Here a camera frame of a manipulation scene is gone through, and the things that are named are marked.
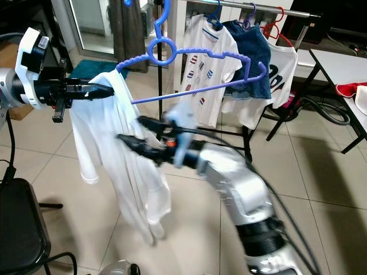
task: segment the clothes rack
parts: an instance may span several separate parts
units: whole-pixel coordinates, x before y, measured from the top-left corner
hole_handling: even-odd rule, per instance
[[[210,4],[210,5],[218,5],[218,1],[217,0],[184,0],[186,2],[191,2],[191,3],[203,3],[203,4]],[[241,9],[253,9],[253,6],[250,3],[236,3],[236,2],[228,2],[228,1],[220,1],[220,5],[221,6],[226,6],[226,7],[238,7]],[[256,9],[257,10],[261,10],[261,11],[267,11],[269,13],[275,13],[275,14],[281,14],[282,11],[280,9],[278,9],[277,7],[270,7],[270,6],[264,6],[264,5],[256,5]],[[303,11],[295,11],[295,10],[284,10],[284,14],[288,15],[288,16],[293,16],[293,17],[299,17],[299,18],[308,18],[309,20],[305,23],[305,25],[302,27],[302,30],[300,31],[297,41],[294,43],[294,48],[295,50],[298,50],[298,48],[300,47],[301,42],[304,39],[304,36],[306,35],[309,27],[313,27],[315,26],[315,24],[317,23],[317,20],[319,20],[321,18],[320,15],[318,14],[311,14],[311,13],[305,13]],[[158,47],[158,56],[161,57],[162,56],[162,47]],[[158,95],[162,96],[163,95],[163,90],[162,90],[162,73],[158,74],[158,83],[159,88],[158,88]],[[159,100],[159,119],[162,118],[162,100]],[[226,134],[226,135],[235,135],[235,136],[242,136],[243,137],[243,143],[244,143],[244,147],[236,147],[237,149],[243,150],[245,153],[245,156],[247,157],[247,159],[249,161],[252,161],[252,155],[251,155],[251,149],[250,149],[250,139],[255,131],[248,129],[246,126],[242,126],[242,133],[235,133],[235,132],[229,132],[229,131],[223,131],[223,130],[218,130],[218,129],[210,129],[210,128],[204,128],[204,127],[199,127],[199,129],[201,130],[205,130],[205,131],[209,131],[209,132],[215,132],[215,133],[221,133],[221,134]]]

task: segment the white shirt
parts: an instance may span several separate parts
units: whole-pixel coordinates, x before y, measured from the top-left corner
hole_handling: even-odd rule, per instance
[[[238,53],[236,41],[223,27],[219,31],[200,14],[191,18],[183,39],[184,48],[205,48],[214,53]],[[207,54],[188,54],[185,74],[180,92],[210,87],[231,81],[236,70],[242,67],[241,61],[231,57],[211,58]],[[195,118],[202,125],[215,127],[225,88],[182,96],[192,106]]]
[[[269,43],[271,58],[269,65],[271,99],[233,100],[225,97],[222,106],[223,113],[235,113],[239,122],[255,129],[264,108],[273,104],[279,108],[288,101],[294,71],[296,70],[298,55],[293,47],[275,46]]]
[[[164,235],[159,221],[171,209],[169,188],[155,164],[132,152],[116,135],[124,133],[159,142],[136,120],[139,112],[131,105],[132,97],[121,74],[116,70],[101,73],[91,82],[113,87],[115,94],[105,99],[73,101],[70,116],[81,176],[87,183],[98,182],[95,165],[102,165],[112,180],[126,221],[153,244],[152,234]]]

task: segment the black cable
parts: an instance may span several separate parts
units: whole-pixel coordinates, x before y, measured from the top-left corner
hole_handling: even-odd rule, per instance
[[[323,101],[321,101],[321,102],[314,101],[314,100],[310,99],[309,97],[304,97],[302,104],[299,107],[297,107],[297,109],[293,112],[291,117],[286,118],[285,121],[291,121],[291,120],[295,119],[298,116],[298,113],[300,112],[300,110],[303,109],[306,106],[313,107],[313,109],[316,112],[318,112],[323,118],[325,118],[326,120],[328,120],[328,121],[330,121],[330,122],[332,122],[336,125],[349,125],[350,124],[350,117],[349,117],[348,113],[346,111],[344,111],[343,109],[340,109],[340,107],[336,107],[334,105],[331,105],[329,103],[325,103]],[[329,109],[332,109],[334,112],[339,114],[343,119],[338,120],[338,119],[334,118],[325,107],[327,107]],[[266,119],[279,120],[279,118],[276,117],[276,116],[272,116],[272,115],[268,115],[268,114],[264,114],[263,116]]]
[[[253,171],[254,173],[258,174],[259,173],[256,171],[256,169],[253,167],[253,165],[248,161],[248,159],[243,155],[241,154],[241,152],[239,150],[236,149],[236,147],[234,147],[233,145],[229,144],[228,142],[226,142],[225,140],[223,140],[222,138],[220,137],[217,137],[217,136],[214,136],[210,133],[206,133],[205,131],[202,131],[202,130],[198,130],[198,129],[188,129],[188,128],[181,128],[181,127],[178,127],[177,129],[175,129],[175,131],[177,132],[186,132],[186,133],[194,133],[194,134],[197,134],[197,135],[202,135],[202,136],[207,136],[211,139],[214,139],[214,140],[218,140],[220,142],[223,142],[226,146],[232,148],[233,150],[235,150],[246,162],[246,165],[248,166],[248,168]],[[311,248],[309,247],[305,237],[303,236],[301,230],[299,229],[298,225],[296,224],[296,222],[294,221],[292,215],[290,214],[290,212],[288,211],[288,209],[286,208],[286,206],[284,205],[283,201],[281,200],[281,198],[279,197],[279,195],[275,192],[274,188],[263,178],[261,177],[265,183],[265,185],[273,192],[276,200],[279,202],[280,206],[282,207],[282,209],[284,210],[284,212],[286,213],[286,215],[288,216],[289,220],[291,221],[294,229],[296,230],[300,240],[302,241],[304,247],[306,248],[307,250],[307,253],[309,254],[313,264],[314,264],[314,267],[316,269],[316,271],[311,267],[311,264],[308,262],[308,260],[306,259],[306,257],[302,254],[302,252],[297,248],[296,249],[296,252],[299,254],[301,260],[304,262],[304,264],[307,266],[307,268],[310,270],[310,272],[312,274],[321,274],[321,271],[320,271],[320,268],[319,268],[319,265],[317,263],[317,260],[311,250]]]
[[[15,138],[13,132],[13,126],[11,124],[9,112],[6,113],[6,122],[9,128],[10,140],[11,140],[11,153],[10,153],[10,161],[9,166],[14,167],[14,156],[15,156]]]
[[[9,38],[13,38],[16,36],[23,36],[23,33],[4,33],[4,34],[0,34],[0,40],[6,40]]]

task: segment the tile floor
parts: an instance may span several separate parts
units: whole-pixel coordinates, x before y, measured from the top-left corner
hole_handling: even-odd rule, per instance
[[[155,68],[148,74],[128,75],[127,84],[135,98],[157,94],[155,75]],[[164,76],[165,87],[169,87],[166,72]],[[139,108],[145,115],[157,116],[158,103]],[[172,193],[172,213],[162,222],[166,238],[147,246],[120,216],[106,173],[99,170],[100,182],[95,185],[81,180],[68,113],[62,124],[53,124],[51,115],[51,109],[32,111],[22,121],[13,122],[17,176],[33,185],[40,202],[64,204],[61,210],[44,212],[51,254],[75,253],[79,274],[97,275],[106,265],[123,258],[139,264],[142,274],[248,274],[228,213],[214,189],[194,171],[163,166]],[[254,165],[289,207],[324,274],[365,274],[366,143],[341,154],[354,133],[314,112],[302,111],[297,120],[282,126],[267,142],[273,124],[262,120],[253,136]],[[1,159],[10,155],[8,134],[3,127]],[[241,145],[240,137],[223,138]],[[0,165],[4,173],[5,165]],[[280,216],[289,224],[284,214]],[[63,260],[51,269],[57,275],[72,273],[69,262]]]

